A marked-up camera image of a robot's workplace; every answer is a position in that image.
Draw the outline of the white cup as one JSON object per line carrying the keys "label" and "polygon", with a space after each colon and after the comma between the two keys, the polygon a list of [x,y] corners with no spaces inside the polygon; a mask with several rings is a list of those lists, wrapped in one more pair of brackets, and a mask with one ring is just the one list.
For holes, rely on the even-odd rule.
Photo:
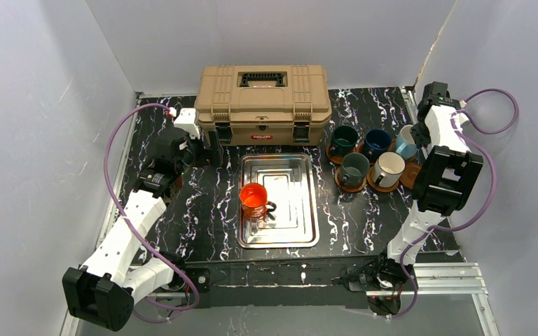
{"label": "white cup", "polygon": [[403,126],[396,136],[394,152],[404,160],[409,160],[418,154],[418,146],[411,134],[412,125]]}

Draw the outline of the navy blue cup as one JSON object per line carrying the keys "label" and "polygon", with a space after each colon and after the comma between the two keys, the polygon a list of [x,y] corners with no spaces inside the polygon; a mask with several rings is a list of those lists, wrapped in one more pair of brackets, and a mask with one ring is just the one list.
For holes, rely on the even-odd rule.
{"label": "navy blue cup", "polygon": [[362,143],[360,152],[373,164],[385,152],[392,143],[391,136],[383,129],[368,131]]}

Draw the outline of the cream cup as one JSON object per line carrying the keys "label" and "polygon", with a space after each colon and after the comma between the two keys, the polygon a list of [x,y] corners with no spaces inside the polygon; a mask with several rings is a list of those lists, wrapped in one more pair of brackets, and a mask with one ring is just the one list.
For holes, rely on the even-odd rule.
{"label": "cream cup", "polygon": [[405,160],[395,152],[383,153],[374,164],[372,179],[377,186],[392,186],[405,169]]}

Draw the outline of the brown wooden coaster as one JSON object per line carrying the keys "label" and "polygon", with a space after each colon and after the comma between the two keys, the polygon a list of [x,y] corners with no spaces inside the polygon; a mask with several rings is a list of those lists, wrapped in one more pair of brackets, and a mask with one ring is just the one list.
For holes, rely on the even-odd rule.
{"label": "brown wooden coaster", "polygon": [[340,180],[340,167],[336,168],[333,178],[338,188],[347,193],[358,193],[362,191],[368,184],[367,178],[365,176],[363,177],[361,184],[358,186],[355,186],[355,187],[344,186],[343,182]]}
{"label": "brown wooden coaster", "polygon": [[360,143],[357,144],[354,151],[364,156],[367,156],[367,150],[368,150],[368,146],[365,144],[364,141],[361,141]]}
{"label": "brown wooden coaster", "polygon": [[403,173],[401,174],[400,183],[412,190],[415,184],[415,180],[422,169],[422,165],[416,162],[407,162]]}
{"label": "brown wooden coaster", "polygon": [[393,190],[395,190],[396,188],[399,187],[399,184],[400,184],[400,181],[397,180],[392,186],[390,187],[387,187],[387,188],[384,188],[384,187],[381,187],[381,186],[378,186],[375,184],[374,180],[372,179],[372,173],[374,171],[374,167],[371,167],[366,175],[366,180],[368,182],[368,184],[370,185],[370,187],[372,189],[374,189],[376,192],[379,192],[379,193],[390,193],[392,192]]}
{"label": "brown wooden coaster", "polygon": [[335,165],[339,165],[343,162],[343,158],[349,153],[344,146],[339,146],[335,143],[330,143],[326,148],[326,156],[328,160]]}

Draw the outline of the orange cup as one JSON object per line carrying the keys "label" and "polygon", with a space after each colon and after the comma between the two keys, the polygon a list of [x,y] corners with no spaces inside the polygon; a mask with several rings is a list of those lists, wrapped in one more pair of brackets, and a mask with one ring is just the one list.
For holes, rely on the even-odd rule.
{"label": "orange cup", "polygon": [[261,218],[277,209],[274,202],[268,200],[268,191],[259,183],[245,184],[239,193],[241,208],[247,218]]}

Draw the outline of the dark grey cup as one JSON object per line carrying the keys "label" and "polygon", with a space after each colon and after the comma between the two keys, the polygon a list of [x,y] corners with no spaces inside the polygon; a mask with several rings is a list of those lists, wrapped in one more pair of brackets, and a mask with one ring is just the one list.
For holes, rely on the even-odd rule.
{"label": "dark grey cup", "polygon": [[339,182],[342,187],[358,188],[364,184],[370,163],[361,153],[347,154],[340,165]]}

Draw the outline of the teal cup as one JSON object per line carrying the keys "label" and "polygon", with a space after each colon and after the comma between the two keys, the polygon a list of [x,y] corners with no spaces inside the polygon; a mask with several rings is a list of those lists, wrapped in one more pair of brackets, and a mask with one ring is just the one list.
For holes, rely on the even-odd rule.
{"label": "teal cup", "polygon": [[341,125],[334,129],[329,144],[329,154],[332,157],[345,157],[357,145],[359,133],[349,125]]}

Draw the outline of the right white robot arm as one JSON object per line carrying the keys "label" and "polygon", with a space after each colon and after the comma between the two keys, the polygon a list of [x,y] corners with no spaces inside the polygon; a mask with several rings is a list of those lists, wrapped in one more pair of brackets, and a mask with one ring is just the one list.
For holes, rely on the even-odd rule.
{"label": "right white robot arm", "polygon": [[413,203],[400,231],[388,243],[386,256],[398,265],[412,265],[423,241],[453,212],[464,208],[483,168],[462,138],[457,110],[442,82],[425,85],[411,135],[428,156],[413,187]]}

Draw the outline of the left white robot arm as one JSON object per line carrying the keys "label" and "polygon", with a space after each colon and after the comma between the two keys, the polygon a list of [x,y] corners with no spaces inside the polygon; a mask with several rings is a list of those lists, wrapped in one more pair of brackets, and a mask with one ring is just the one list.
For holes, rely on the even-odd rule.
{"label": "left white robot arm", "polygon": [[217,132],[202,138],[196,131],[171,127],[156,142],[135,181],[120,216],[96,251],[62,277],[71,316],[112,331],[130,319],[135,304],[166,285],[198,288],[184,271],[184,259],[153,251],[142,266],[130,269],[137,251],[148,244],[145,236],[164,214],[182,187],[182,176],[193,167],[223,162]]}

